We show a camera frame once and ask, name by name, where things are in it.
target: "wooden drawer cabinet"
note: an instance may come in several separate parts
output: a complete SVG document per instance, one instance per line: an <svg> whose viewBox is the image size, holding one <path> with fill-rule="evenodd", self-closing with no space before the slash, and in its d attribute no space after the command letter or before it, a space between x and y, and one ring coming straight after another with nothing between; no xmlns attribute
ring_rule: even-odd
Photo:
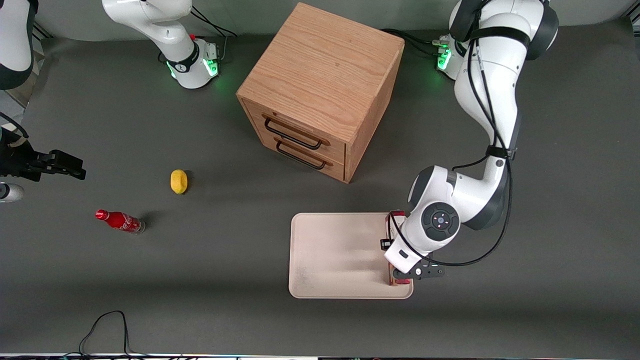
<svg viewBox="0 0 640 360"><path fill-rule="evenodd" d="M298 3L236 95L263 145L349 183L403 49L400 38Z"/></svg>

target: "green led light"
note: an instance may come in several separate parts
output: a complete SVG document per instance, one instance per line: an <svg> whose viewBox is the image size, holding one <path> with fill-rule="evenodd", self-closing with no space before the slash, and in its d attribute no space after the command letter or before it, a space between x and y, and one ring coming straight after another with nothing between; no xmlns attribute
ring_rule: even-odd
<svg viewBox="0 0 640 360"><path fill-rule="evenodd" d="M169 71L171 72L171 77L175 79L175 74L173 73L173 69L171 68L171 65L169 65L169 62L166 62L166 66L169 68Z"/></svg>
<svg viewBox="0 0 640 360"><path fill-rule="evenodd" d="M207 71L212 78L218 75L218 62L214 60L202 59L202 63L207 68Z"/></svg>
<svg viewBox="0 0 640 360"><path fill-rule="evenodd" d="M444 70L447 68L449 64L449 59L451 59L451 50L447 49L443 54L440 55L440 59L438 60L438 68L440 70Z"/></svg>

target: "bottle cap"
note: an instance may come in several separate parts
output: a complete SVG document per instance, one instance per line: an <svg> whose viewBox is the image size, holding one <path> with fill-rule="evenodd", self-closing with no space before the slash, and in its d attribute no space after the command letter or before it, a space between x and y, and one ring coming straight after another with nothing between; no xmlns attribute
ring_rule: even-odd
<svg viewBox="0 0 640 360"><path fill-rule="evenodd" d="M109 212L106 211L106 210L100 209L100 210L95 212L95 218L98 219L98 220L105 221L105 220L107 220L109 218Z"/></svg>

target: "metal drawer handle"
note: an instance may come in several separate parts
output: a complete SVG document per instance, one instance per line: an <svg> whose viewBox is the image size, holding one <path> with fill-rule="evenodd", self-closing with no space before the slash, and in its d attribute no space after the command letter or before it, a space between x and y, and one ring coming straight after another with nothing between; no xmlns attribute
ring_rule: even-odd
<svg viewBox="0 0 640 360"><path fill-rule="evenodd" d="M314 165L314 164L311 164L311 163L310 163L310 162L308 162L308 161L302 160L301 158L299 158L299 157L297 157L297 156L295 156L295 155L293 155L293 154L290 154L290 153L288 153L288 152L286 152L286 151L282 150L282 149L280 148L280 145L282 145L282 142L278 142L278 143L276 144L276 150L277 150L280 154L283 154L284 156L288 157L289 159L293 159L293 160L299 161L299 162L301 162L301 163L305 164L306 166L308 166L308 167L310 167L310 168L314 168L314 169L316 169L316 170L322 170L322 169L324 169L324 166L326 165L326 161L323 161L323 162L322 162L322 164L320 164L320 165Z"/></svg>
<svg viewBox="0 0 640 360"><path fill-rule="evenodd" d="M276 129L272 128L272 127L269 127L269 123L270 122L271 122L270 118L266 118L266 120L264 121L264 127L266 127L267 130L271 131L274 134L280 135L280 136L282 136L283 138L285 138L287 140L291 140L291 141L293 141L294 143L296 143L296 144L298 144L300 146L304 146L304 147L306 147L307 149L310 149L310 150L318 150L318 148L320 148L320 145L322 145L322 140L318 140L317 144L311 145L309 143L306 143L306 142L300 141L300 140L298 140L296 138L293 138L293 137L283 133L282 131L279 131L279 130L276 130Z"/></svg>

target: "white tray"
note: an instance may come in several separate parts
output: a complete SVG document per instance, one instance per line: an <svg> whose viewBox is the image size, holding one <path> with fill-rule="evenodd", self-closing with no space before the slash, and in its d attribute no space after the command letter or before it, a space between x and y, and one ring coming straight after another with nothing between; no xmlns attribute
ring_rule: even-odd
<svg viewBox="0 0 640 360"><path fill-rule="evenodd" d="M380 250L387 213L300 213L291 220L289 292L299 299L406 299Z"/></svg>

